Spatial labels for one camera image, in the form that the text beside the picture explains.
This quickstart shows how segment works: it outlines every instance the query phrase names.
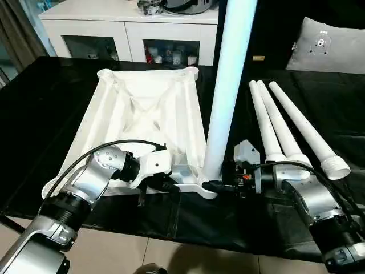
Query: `tile floor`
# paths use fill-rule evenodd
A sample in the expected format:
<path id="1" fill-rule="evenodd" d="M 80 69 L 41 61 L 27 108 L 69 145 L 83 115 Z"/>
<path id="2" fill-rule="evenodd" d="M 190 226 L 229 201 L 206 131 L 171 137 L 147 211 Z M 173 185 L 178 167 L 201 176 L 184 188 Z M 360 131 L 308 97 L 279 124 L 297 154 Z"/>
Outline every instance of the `tile floor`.
<path id="1" fill-rule="evenodd" d="M 14 219 L 23 226 L 30 221 Z M 0 225 L 0 257 L 17 234 Z M 67 254 L 69 273 L 133 274 L 155 263 L 169 274 L 326 274 L 322 264 L 224 251 L 137 236 L 82 229 Z"/>

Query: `curtain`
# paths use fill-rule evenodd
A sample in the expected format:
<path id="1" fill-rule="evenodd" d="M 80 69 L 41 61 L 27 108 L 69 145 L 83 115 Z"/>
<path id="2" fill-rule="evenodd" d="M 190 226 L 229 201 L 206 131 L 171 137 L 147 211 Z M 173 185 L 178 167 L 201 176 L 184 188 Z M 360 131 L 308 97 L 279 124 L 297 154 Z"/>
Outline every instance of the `curtain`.
<path id="1" fill-rule="evenodd" d="M 0 0 L 0 39 L 19 72 L 47 55 L 18 0 Z"/>

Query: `white tube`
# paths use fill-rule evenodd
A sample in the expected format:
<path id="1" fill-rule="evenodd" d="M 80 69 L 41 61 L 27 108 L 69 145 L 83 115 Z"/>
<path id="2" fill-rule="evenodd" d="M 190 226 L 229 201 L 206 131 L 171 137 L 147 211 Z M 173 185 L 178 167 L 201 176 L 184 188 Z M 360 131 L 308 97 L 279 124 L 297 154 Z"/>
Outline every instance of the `white tube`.
<path id="1" fill-rule="evenodd" d="M 338 180 L 346 177 L 351 171 L 346 162 L 323 140 L 317 130 L 315 130 L 277 83 L 271 82 L 269 87 L 314 151 L 321 162 L 321 169 L 327 177 L 330 180 Z"/>
<path id="2" fill-rule="evenodd" d="M 202 169 L 205 180 L 219 179 L 245 63 L 257 0 L 228 0 L 216 89 Z"/>
<path id="3" fill-rule="evenodd" d="M 255 107 L 258 126 L 260 128 L 261 139 L 265 149 L 266 161 L 285 161 L 286 157 L 281 152 L 281 148 L 276 138 L 273 125 L 263 104 L 259 87 L 255 81 L 249 83 L 253 105 Z"/>
<path id="4" fill-rule="evenodd" d="M 267 114 L 269 114 L 270 121 L 274 127 L 280 145 L 284 150 L 285 156 L 289 161 L 302 162 L 311 166 L 308 157 L 302 153 L 293 135 L 291 134 L 290 129 L 287 127 L 283 116 L 274 103 L 274 100 L 269 94 L 265 84 L 260 80 L 257 82 L 257 85 Z"/>

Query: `white frame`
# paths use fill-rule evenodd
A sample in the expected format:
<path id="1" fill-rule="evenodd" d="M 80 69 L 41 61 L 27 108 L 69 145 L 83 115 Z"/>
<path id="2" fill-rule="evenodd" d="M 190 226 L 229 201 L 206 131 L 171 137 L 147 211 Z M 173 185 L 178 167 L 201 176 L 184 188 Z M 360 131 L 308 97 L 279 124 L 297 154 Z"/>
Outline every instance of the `white frame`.
<path id="1" fill-rule="evenodd" d="M 124 22 L 42 20 L 58 57 L 71 57 L 62 35 L 112 37 L 120 61 L 132 61 Z"/>
<path id="2" fill-rule="evenodd" d="M 199 65 L 212 66 L 217 25 L 126 22 L 134 62 L 146 62 L 143 39 L 198 41 Z"/>

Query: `glass cabinet door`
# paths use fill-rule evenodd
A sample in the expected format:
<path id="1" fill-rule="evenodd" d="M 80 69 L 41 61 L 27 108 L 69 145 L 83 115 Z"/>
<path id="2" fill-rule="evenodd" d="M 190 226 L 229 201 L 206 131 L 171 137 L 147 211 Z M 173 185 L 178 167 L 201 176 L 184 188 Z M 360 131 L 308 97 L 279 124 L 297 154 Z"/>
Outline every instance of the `glass cabinet door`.
<path id="1" fill-rule="evenodd" d="M 147 63 L 198 65 L 199 41 L 143 39 Z"/>
<path id="2" fill-rule="evenodd" d="M 58 57 L 131 61 L 124 22 L 42 20 Z"/>
<path id="3" fill-rule="evenodd" d="M 119 61 L 113 37 L 62 35 L 71 57 Z"/>
<path id="4" fill-rule="evenodd" d="M 216 25 L 126 22 L 134 62 L 213 65 Z"/>

